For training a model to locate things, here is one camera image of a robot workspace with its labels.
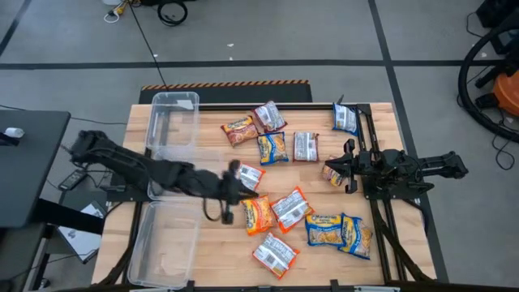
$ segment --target wooden tabletop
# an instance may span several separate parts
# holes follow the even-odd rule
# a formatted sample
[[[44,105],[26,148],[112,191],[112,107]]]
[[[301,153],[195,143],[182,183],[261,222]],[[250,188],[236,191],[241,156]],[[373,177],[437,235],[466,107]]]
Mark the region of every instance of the wooden tabletop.
[[[371,109],[380,148],[402,149],[392,105],[374,103],[371,104]],[[144,152],[144,138],[150,113],[150,105],[132,106],[123,144],[125,148]],[[281,113],[289,124],[283,131],[290,162],[261,167],[267,173],[263,176],[257,191],[260,194],[268,193],[270,200],[276,200],[288,195],[295,186],[299,186],[317,214],[346,213],[361,217],[365,224],[372,228],[371,210],[368,201],[362,195],[361,183],[359,191],[347,195],[344,193],[344,187],[333,187],[321,178],[323,161],[330,155],[340,156],[343,143],[348,138],[354,138],[343,131],[331,130],[331,106],[330,110],[284,110]],[[201,111],[198,146],[219,151],[225,161],[239,159],[249,165],[260,167],[260,152],[255,140],[232,148],[220,129],[220,125],[248,114],[250,112],[241,110]],[[294,131],[313,131],[320,134],[318,145],[321,162],[292,162]],[[134,203],[125,203],[106,219],[92,283],[103,279],[124,252],[129,239],[134,207]],[[400,200],[392,201],[392,207],[401,245],[426,275],[435,277],[420,212]],[[380,211],[384,216],[382,204]],[[278,227],[270,229],[289,245],[301,251],[294,266],[281,280],[277,280],[251,255],[262,243],[265,234],[248,236],[243,208],[237,206],[233,212],[233,225],[202,220],[191,276],[196,286],[328,286],[331,279],[337,279],[340,285],[378,285],[384,282],[374,238],[371,240],[371,260],[362,260],[339,252],[335,247],[309,247],[302,221],[288,234],[282,234]],[[397,279],[392,249],[387,242],[386,246],[392,278]]]

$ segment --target gray floor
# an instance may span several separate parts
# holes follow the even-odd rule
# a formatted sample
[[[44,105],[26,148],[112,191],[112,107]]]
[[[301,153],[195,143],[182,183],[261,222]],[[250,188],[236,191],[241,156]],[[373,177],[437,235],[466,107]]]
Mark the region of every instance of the gray floor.
[[[465,32],[465,17],[480,2],[376,0],[392,59],[461,60],[477,41]],[[163,26],[151,8],[136,9],[159,61],[382,59],[365,0],[198,0],[187,5],[189,17],[177,28]],[[0,0],[0,36],[20,6],[21,1]],[[152,61],[131,12],[107,24],[102,19],[107,10],[100,0],[32,0],[0,63]],[[475,17],[470,23],[475,32],[485,32]],[[495,58],[491,48],[483,53],[480,58]],[[519,286],[514,273],[518,168],[499,169],[492,134],[456,106],[457,67],[395,71],[418,154],[455,150],[470,169],[462,181],[434,180],[437,187],[430,193],[450,281]],[[163,73],[170,84],[308,79],[314,101],[335,101],[341,94],[352,102],[393,101],[384,67],[200,67]],[[1,104],[69,110],[106,122],[124,122],[140,87],[159,83],[152,68],[0,71]],[[81,129],[103,130],[116,142],[124,134],[121,126],[71,121],[64,143]],[[508,150],[519,153],[516,144]],[[60,152],[49,179],[58,183],[73,169]],[[42,196],[56,200],[58,193],[45,186]],[[72,258],[51,264],[45,276],[54,289],[86,286],[93,267],[94,260],[82,265]]]

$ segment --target ramen noodle package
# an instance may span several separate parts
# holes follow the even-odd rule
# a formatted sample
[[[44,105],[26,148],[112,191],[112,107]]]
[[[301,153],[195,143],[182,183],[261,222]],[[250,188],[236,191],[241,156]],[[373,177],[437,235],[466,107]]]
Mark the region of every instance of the ramen noodle package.
[[[258,185],[260,184],[261,177],[266,173],[265,170],[257,169],[250,165],[241,164],[240,165],[240,180],[243,185],[250,190],[255,191]]]
[[[294,133],[294,161],[319,161],[318,135],[310,132]]]
[[[259,124],[265,130],[265,133],[279,131],[282,127],[288,125],[279,113],[279,110],[277,110],[274,101],[269,101],[253,109],[252,112],[258,118]]]
[[[305,227],[308,233],[308,245],[331,245],[343,247],[344,239],[341,236],[342,215],[308,215]]]
[[[330,156],[328,159],[335,159],[337,157]],[[339,187],[342,184],[342,181],[344,180],[344,177],[341,176],[338,172],[335,170],[332,170],[331,168],[327,167],[326,165],[323,165],[322,170],[323,178],[329,181],[332,186]]]
[[[266,195],[252,200],[243,200],[242,204],[245,207],[249,235],[264,232],[274,226],[274,214],[272,214]]]
[[[347,131],[351,135],[357,135],[357,116],[355,112],[345,105],[334,103],[332,130]]]
[[[295,187],[290,195],[272,202],[270,205],[283,234],[294,228],[306,215],[314,213],[314,209],[310,207],[299,187]]]
[[[251,116],[246,116],[236,122],[223,125],[221,129],[225,132],[227,139],[229,139],[233,147],[258,136],[258,130]]]
[[[342,238],[345,245],[339,247],[339,251],[369,260],[372,235],[373,233],[362,223],[361,218],[349,217],[342,213]]]
[[[256,248],[252,255],[278,279],[281,279],[294,264],[295,256],[298,253],[297,249],[293,249],[269,232],[265,241]]]
[[[288,161],[286,154],[285,132],[267,133],[258,136],[261,165],[271,165],[278,161]]]

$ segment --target clear plastic bin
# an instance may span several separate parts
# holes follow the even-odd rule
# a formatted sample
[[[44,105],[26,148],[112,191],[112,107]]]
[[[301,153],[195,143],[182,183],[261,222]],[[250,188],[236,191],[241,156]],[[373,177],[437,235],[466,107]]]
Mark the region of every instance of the clear plastic bin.
[[[195,165],[196,170],[209,170],[218,176],[227,170],[222,154],[202,148],[160,148],[153,153],[154,160],[185,161]],[[186,200],[188,195],[175,191],[164,191],[157,183],[148,185],[148,196],[152,200]]]
[[[131,255],[128,280],[132,284],[164,290],[187,285],[202,214],[199,202],[194,202],[152,202],[148,206]]]
[[[153,97],[146,147],[194,148],[199,131],[199,96],[195,92],[159,92]]]

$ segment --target plastic container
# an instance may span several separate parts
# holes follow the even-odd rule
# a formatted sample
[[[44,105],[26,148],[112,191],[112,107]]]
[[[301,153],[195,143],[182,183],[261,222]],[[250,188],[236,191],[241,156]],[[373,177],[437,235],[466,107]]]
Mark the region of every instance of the plastic container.
[[[194,148],[199,132],[199,96],[195,92],[159,92],[153,97],[146,147]]]
[[[209,170],[219,176],[227,169],[227,164],[220,152],[202,148],[161,148],[153,154],[152,158],[154,160],[190,162],[195,165],[196,170]],[[148,196],[152,200],[187,200],[190,198],[183,193],[164,191],[155,182],[148,184]]]
[[[164,291],[187,285],[202,214],[199,203],[193,203],[152,202],[148,206],[131,255],[130,283]]]

